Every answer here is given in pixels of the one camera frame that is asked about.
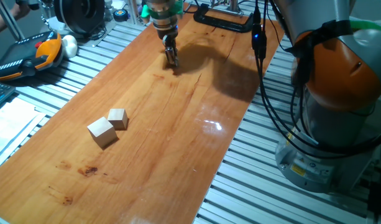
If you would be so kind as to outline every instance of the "wood grain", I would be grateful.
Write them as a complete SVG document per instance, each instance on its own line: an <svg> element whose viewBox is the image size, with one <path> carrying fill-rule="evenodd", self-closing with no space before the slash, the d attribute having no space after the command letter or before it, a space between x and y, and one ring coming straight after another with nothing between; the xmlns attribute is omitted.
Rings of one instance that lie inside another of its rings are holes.
<svg viewBox="0 0 381 224"><path fill-rule="evenodd" d="M1 218L193 221L259 82L250 33L202 25L189 14L179 28L179 68L167 66L149 26L0 167ZM278 47L270 23L267 37L264 68ZM110 108L125 108L129 125L102 150L86 127Z"/></svg>

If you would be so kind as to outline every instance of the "metal rod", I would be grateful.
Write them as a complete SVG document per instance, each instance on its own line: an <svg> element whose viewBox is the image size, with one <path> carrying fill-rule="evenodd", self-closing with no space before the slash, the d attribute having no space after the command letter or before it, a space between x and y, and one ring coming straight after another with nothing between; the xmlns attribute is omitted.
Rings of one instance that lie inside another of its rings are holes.
<svg viewBox="0 0 381 224"><path fill-rule="evenodd" d="M2 19L4 19L5 25L11 31L11 34L14 36L15 40L24 40L25 37L21 29L17 25L15 18L12 16L10 10L6 6L5 2L2 0L0 0L0 15Z"/></svg>
<svg viewBox="0 0 381 224"><path fill-rule="evenodd" d="M228 7L228 10L232 12L239 12L239 5L238 5L238 0L231 0L230 1L230 6Z"/></svg>
<svg viewBox="0 0 381 224"><path fill-rule="evenodd" d="M136 4L136 0L128 0L128 7L129 7L129 15L130 20L133 24L139 25L139 12L138 12L138 6Z"/></svg>

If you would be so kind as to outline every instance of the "wooden block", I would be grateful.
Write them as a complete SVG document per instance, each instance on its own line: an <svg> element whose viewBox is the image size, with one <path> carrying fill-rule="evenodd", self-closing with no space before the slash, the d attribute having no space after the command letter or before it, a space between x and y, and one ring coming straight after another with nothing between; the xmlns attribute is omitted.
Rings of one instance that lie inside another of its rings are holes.
<svg viewBox="0 0 381 224"><path fill-rule="evenodd" d="M105 117L93 122L87 128L90 131L94 141L101 148L104 148L110 142L117 139L117 134L113 125Z"/></svg>
<svg viewBox="0 0 381 224"><path fill-rule="evenodd" d="M115 130L127 129L128 116L125 109L110 109L108 120Z"/></svg>

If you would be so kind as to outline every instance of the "metal clamp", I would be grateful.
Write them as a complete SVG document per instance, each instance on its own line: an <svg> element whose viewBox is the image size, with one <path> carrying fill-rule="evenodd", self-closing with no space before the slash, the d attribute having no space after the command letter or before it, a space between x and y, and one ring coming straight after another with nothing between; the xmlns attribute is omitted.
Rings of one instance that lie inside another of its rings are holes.
<svg viewBox="0 0 381 224"><path fill-rule="evenodd" d="M233 32L246 33L252 30L252 18L253 13L250 14L246 23L240 24L236 22L226 21L224 19L218 19L211 16L206 16L205 14L208 12L208 5L201 4L200 8L197 10L193 18L196 22L206 24L213 27L218 27L226 30L230 30Z"/></svg>

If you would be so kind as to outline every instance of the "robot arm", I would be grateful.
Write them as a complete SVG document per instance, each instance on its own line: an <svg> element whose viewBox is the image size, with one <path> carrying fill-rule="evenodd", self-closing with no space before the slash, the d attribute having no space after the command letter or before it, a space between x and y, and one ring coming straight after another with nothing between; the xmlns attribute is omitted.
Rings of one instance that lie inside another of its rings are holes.
<svg viewBox="0 0 381 224"><path fill-rule="evenodd" d="M311 32L323 24L349 20L349 1L271 2L281 12L283 26L295 47L315 41L310 38ZM351 30L350 23L338 28L339 31ZM296 57L299 66L307 57L314 59L310 62L313 69L295 75L306 77L306 86L321 106L334 111L353 111L371 105L381 95L381 31L359 30L354 34L351 31L310 45L309 50L311 57L305 51L302 52L304 58Z"/></svg>
<svg viewBox="0 0 381 224"><path fill-rule="evenodd" d="M178 50L175 38L178 36L178 19L183 16L182 0L146 0L141 18L148 22L150 17L157 34L165 46L169 64L178 66Z"/></svg>

